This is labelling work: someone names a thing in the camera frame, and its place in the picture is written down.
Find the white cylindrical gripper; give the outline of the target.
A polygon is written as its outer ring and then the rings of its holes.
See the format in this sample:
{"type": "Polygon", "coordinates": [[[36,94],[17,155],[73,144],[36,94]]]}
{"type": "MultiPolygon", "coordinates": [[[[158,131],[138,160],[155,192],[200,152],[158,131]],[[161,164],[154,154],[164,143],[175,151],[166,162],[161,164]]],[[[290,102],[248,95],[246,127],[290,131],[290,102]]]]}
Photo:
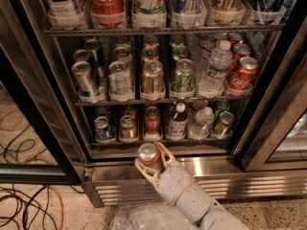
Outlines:
{"type": "Polygon", "coordinates": [[[161,142],[154,144],[160,150],[166,170],[160,174],[160,171],[143,165],[138,158],[135,159],[134,165],[160,196],[179,209],[191,223],[197,223],[206,215],[210,216],[217,211],[218,202],[180,166],[174,155],[161,142]]]}

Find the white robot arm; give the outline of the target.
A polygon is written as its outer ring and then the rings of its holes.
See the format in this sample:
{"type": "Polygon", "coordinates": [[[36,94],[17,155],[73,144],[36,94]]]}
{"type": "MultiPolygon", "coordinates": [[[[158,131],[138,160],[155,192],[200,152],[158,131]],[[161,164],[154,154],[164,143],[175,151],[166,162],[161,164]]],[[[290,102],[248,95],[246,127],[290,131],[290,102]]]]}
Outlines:
{"type": "Polygon", "coordinates": [[[250,230],[207,193],[160,142],[144,143],[135,167],[159,195],[201,230],[250,230]]]}

